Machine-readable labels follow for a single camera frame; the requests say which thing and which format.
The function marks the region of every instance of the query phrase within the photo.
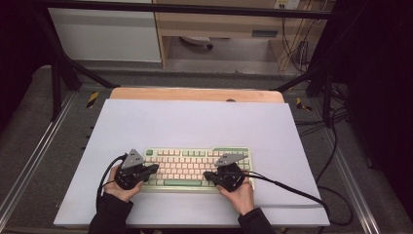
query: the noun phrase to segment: hand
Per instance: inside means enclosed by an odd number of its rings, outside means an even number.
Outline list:
[[[139,182],[133,189],[131,190],[124,190],[123,188],[121,188],[114,180],[115,180],[115,174],[116,171],[118,170],[118,168],[121,165],[118,165],[116,167],[113,167],[110,170],[110,174],[109,174],[109,178],[107,179],[107,181],[109,183],[107,183],[104,186],[104,191],[108,194],[112,194],[113,196],[121,199],[124,202],[128,202],[131,197],[133,197],[133,195],[135,195],[136,193],[138,193],[140,191],[140,187],[142,187],[143,185],[143,181]]]
[[[230,200],[235,211],[240,215],[245,215],[254,209],[254,196],[248,177],[244,179],[243,184],[237,190],[232,192],[228,192],[220,185],[216,187],[224,197]]]

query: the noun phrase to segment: white wall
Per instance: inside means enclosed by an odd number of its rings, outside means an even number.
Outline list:
[[[49,11],[63,49],[72,59],[161,62],[153,13]]]

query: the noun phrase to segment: yellow and black tape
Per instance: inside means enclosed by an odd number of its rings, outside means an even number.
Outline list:
[[[99,95],[99,92],[92,93],[91,98],[89,98],[88,104],[86,105],[86,108],[94,107],[94,102],[96,101],[98,95]]]
[[[313,108],[311,106],[306,106],[306,105],[303,105],[303,103],[301,103],[300,97],[297,98],[297,108],[305,109],[307,111],[313,111]]]

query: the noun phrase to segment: hand-tracking device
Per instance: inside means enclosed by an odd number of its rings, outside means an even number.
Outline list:
[[[229,192],[237,190],[244,182],[245,175],[237,161],[246,158],[243,154],[223,154],[215,163],[217,172],[204,172],[204,177],[215,185],[221,185]]]
[[[132,149],[116,172],[116,183],[121,188],[130,190],[142,180],[148,181],[149,176],[158,171],[159,165],[153,164],[146,167],[143,165],[143,161],[142,156],[135,149]]]

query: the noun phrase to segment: person's left hand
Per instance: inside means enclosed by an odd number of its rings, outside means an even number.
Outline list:
[[[115,166],[110,170],[109,178],[107,180],[108,182],[115,180],[116,171],[118,170],[120,166],[121,165]],[[135,195],[136,193],[140,191],[140,188],[142,187],[142,185],[143,185],[143,181],[139,182],[131,190],[124,190],[115,181],[113,181],[113,182],[110,182],[104,185],[104,191],[108,194],[112,194],[113,196],[127,203],[133,197],[133,195]]]

